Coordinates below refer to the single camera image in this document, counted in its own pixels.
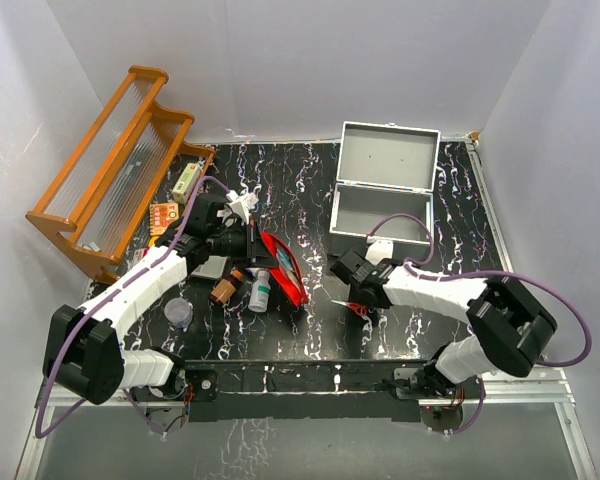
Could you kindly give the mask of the orange scissors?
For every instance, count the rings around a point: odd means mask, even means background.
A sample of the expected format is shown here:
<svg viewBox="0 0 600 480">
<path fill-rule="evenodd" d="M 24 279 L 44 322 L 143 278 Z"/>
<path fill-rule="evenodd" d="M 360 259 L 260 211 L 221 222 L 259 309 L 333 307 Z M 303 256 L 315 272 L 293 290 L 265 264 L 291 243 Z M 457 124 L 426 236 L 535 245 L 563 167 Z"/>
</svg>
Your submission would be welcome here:
<svg viewBox="0 0 600 480">
<path fill-rule="evenodd" d="M 355 302 L 347 302 L 340 300 L 332 300 L 332 303 L 338 306 L 346 307 L 353 313 L 355 313 L 358 317 L 363 319 L 369 318 L 369 309 L 366 306 L 360 305 Z"/>
</svg>

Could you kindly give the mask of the red first aid pouch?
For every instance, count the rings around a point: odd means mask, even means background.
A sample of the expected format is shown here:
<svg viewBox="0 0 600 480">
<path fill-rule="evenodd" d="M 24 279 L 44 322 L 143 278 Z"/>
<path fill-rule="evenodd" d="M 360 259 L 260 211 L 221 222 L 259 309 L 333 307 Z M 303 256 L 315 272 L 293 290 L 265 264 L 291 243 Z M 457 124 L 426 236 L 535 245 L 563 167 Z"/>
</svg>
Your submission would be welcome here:
<svg viewBox="0 0 600 480">
<path fill-rule="evenodd" d="M 261 239 L 278 265 L 269 269 L 289 301 L 300 307 L 309 302 L 297 260 L 292 251 L 275 235 L 262 233 Z"/>
</svg>

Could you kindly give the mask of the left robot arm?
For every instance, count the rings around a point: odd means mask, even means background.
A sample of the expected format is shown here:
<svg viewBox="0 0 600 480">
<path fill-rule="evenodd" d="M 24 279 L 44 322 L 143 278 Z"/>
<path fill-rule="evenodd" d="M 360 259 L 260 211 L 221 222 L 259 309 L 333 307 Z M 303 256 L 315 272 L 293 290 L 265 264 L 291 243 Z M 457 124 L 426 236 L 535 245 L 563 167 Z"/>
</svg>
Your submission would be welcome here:
<svg viewBox="0 0 600 480">
<path fill-rule="evenodd" d="M 147 309 L 210 257 L 246 266 L 270 260 L 250 217 L 257 202 L 253 193 L 199 195 L 188 218 L 169 226 L 118 281 L 77 308 L 56 310 L 42 367 L 47 380 L 94 405 L 135 387 L 180 396 L 187 376 L 174 355 L 157 347 L 128 350 L 122 342 Z"/>
</svg>

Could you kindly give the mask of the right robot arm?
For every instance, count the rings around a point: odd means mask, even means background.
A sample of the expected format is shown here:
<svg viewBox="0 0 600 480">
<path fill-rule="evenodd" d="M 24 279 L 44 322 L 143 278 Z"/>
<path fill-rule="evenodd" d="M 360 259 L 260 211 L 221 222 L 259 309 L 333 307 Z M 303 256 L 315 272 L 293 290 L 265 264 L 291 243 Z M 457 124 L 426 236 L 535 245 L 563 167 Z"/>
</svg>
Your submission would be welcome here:
<svg viewBox="0 0 600 480">
<path fill-rule="evenodd" d="M 401 390 L 446 397 L 464 381 L 490 371 L 524 378 L 557 330 L 549 311 L 511 276 L 444 281 L 395 260 L 372 264 L 354 250 L 339 256 L 331 272 L 364 307 L 409 306 L 471 327 L 469 337 L 440 347 L 423 367 L 395 379 Z"/>
</svg>

